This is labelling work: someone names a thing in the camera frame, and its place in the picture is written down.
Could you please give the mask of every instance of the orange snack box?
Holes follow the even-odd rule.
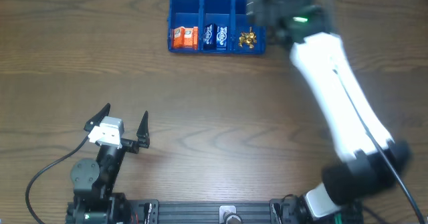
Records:
[[[184,47],[193,46],[193,28],[185,28],[185,45]]]
[[[198,49],[198,27],[193,27],[193,49]]]
[[[174,29],[173,48],[183,47],[185,44],[185,28],[178,27]]]

